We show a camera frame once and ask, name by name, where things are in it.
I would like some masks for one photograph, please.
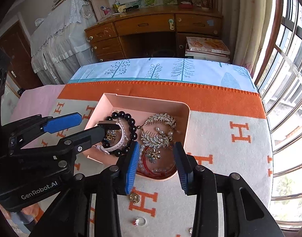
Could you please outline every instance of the door handle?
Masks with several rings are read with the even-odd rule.
[[[149,25],[148,23],[141,23],[141,24],[138,24],[138,27],[146,27],[148,25]]]
[[[173,24],[174,24],[174,20],[169,19],[169,29],[170,30],[174,30],[175,29],[174,26],[173,26]]]
[[[193,23],[194,26],[196,27],[204,27],[205,24],[201,23],[201,22],[198,22],[198,23]]]
[[[14,71],[11,71],[11,73],[13,74],[14,77],[17,77],[17,76],[15,75],[15,72],[14,72]]]

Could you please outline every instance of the jewelry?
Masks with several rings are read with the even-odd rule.
[[[164,131],[161,131],[159,127],[156,127],[155,130],[158,134],[152,133],[150,131],[144,132],[143,126],[146,124],[166,124],[170,126],[169,132],[166,134]],[[176,119],[165,114],[155,114],[150,116],[143,125],[138,126],[138,129],[141,129],[141,140],[142,142],[150,147],[159,149],[161,147],[168,147],[170,146],[171,142],[173,141],[173,134],[176,127]]]
[[[126,136],[121,119],[125,119],[129,124],[130,140]],[[102,145],[99,148],[100,150],[103,150],[105,152],[107,151],[109,154],[113,154],[116,157],[120,157],[121,155],[127,154],[129,152],[132,142],[138,138],[138,135],[136,133],[137,127],[135,126],[135,120],[131,117],[131,115],[129,113],[125,113],[124,111],[114,111],[111,116],[106,117],[106,121],[113,120],[118,120],[118,123],[121,128],[121,140],[115,146],[110,147],[110,141],[116,139],[116,132],[115,130],[108,130],[104,141],[102,141]]]
[[[139,203],[140,199],[140,195],[135,192],[132,192],[129,195],[129,200],[132,201],[134,204]]]
[[[124,127],[123,127],[123,124],[121,123],[121,121],[120,121],[120,122],[117,122],[117,121],[99,121],[97,125],[99,125],[99,124],[104,124],[104,123],[117,124],[117,125],[120,126],[120,130],[108,130],[108,131],[110,131],[110,132],[107,133],[106,135],[108,135],[108,136],[113,135],[113,134],[116,135],[116,133],[115,133],[116,131],[120,131],[120,132],[121,132],[120,141],[119,141],[116,145],[110,147],[110,144],[109,144],[109,147],[108,147],[108,148],[105,148],[105,147],[107,147],[107,146],[105,146],[105,147],[103,146],[104,141],[102,142],[101,145],[96,145],[96,148],[97,148],[97,149],[99,149],[99,150],[101,150],[101,151],[103,151],[103,152],[105,152],[106,154],[109,155],[111,152],[114,152],[115,150],[117,150],[117,149],[119,149],[119,148],[125,146],[125,145],[123,144],[124,141],[125,141],[125,130],[124,130]]]
[[[155,148],[148,148],[146,154],[152,164],[155,164],[157,160],[161,158],[160,151]]]
[[[146,219],[143,217],[138,217],[134,222],[133,225],[137,226],[137,225],[145,225],[147,223]]]
[[[146,148],[145,145],[141,145],[140,147],[140,159],[138,163],[137,172],[139,172],[141,175],[144,175],[146,177],[152,176],[153,179],[162,179],[165,175],[170,175],[175,171],[175,163],[169,165],[166,168],[154,168],[149,169],[147,166],[147,153],[144,151]]]

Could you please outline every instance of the window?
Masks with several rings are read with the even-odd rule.
[[[270,213],[282,229],[302,226],[302,7],[281,0],[277,39],[257,83],[273,147]]]

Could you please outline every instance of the light blue tablecloth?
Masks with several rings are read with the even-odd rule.
[[[142,58],[82,66],[68,82],[167,81],[229,87],[257,92],[244,67],[180,58]]]

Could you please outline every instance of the pink cloth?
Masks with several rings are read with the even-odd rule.
[[[11,116],[11,121],[24,119],[33,115],[41,114],[49,116],[53,104],[65,85],[47,85],[24,91]],[[25,148],[36,147],[35,141],[27,144]]]

